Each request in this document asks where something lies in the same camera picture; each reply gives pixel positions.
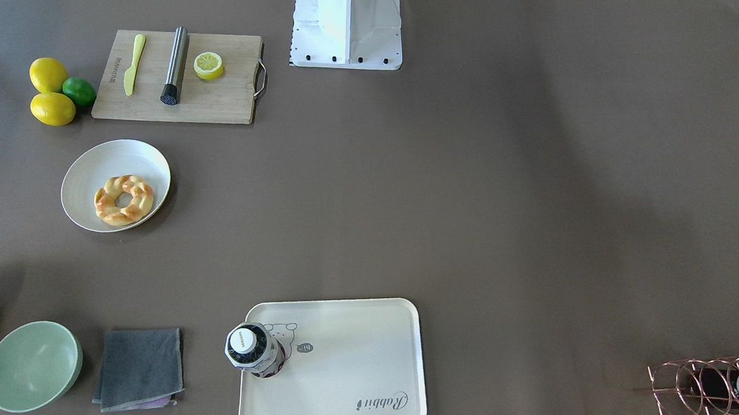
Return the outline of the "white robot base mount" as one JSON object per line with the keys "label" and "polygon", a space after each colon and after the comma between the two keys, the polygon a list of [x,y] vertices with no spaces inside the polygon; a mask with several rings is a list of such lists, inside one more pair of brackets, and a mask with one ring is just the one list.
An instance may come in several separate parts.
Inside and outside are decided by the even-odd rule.
{"label": "white robot base mount", "polygon": [[401,33],[400,0],[296,0],[289,63],[399,70]]}

